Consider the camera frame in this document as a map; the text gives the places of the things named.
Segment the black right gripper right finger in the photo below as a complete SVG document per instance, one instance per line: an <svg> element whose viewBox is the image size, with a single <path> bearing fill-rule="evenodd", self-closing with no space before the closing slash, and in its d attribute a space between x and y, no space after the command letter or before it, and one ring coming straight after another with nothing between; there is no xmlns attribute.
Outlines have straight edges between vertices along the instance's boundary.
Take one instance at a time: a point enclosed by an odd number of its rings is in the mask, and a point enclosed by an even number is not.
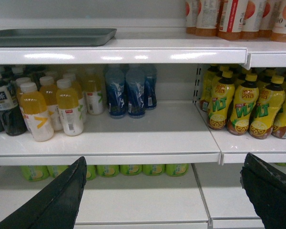
<svg viewBox="0 0 286 229"><path fill-rule="evenodd" d="M286 174L252 153L240 182L266 229L286 229Z"/></svg>

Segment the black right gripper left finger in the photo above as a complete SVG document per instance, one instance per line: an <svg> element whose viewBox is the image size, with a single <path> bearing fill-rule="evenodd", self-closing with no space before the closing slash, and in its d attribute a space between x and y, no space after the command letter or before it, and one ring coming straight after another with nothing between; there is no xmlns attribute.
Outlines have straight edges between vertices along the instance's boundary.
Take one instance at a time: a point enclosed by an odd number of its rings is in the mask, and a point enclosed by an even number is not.
<svg viewBox="0 0 286 229"><path fill-rule="evenodd" d="M0 229L72 229L86 184L87 163L79 157L24 205L0 222Z"/></svg>

